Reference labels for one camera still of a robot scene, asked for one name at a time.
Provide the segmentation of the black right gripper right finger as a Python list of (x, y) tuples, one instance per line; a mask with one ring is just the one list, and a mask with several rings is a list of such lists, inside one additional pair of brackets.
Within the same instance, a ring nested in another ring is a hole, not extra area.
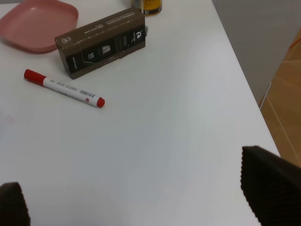
[(300, 167), (259, 146), (244, 146), (240, 183), (262, 226), (301, 224)]

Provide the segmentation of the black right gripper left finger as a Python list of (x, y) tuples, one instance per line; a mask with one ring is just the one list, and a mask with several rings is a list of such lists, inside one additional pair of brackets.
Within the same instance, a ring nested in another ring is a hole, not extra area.
[(0, 225), (30, 226), (31, 218), (18, 182), (0, 186)]

